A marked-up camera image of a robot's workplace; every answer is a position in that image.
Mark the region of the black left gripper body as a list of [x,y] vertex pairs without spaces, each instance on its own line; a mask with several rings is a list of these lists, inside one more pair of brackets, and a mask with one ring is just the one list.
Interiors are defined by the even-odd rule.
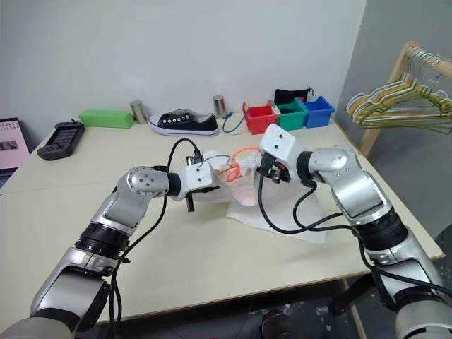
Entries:
[[220,189],[219,186],[204,187],[201,189],[195,189],[186,194],[187,198],[192,198],[193,200],[213,200],[214,192]]

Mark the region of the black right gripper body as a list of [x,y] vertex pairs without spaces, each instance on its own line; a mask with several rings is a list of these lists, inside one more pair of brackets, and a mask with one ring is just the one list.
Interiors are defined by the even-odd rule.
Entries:
[[278,162],[274,156],[268,153],[261,155],[261,161],[257,167],[257,172],[276,184],[279,184],[280,182],[289,183],[291,181],[289,170],[286,166]]

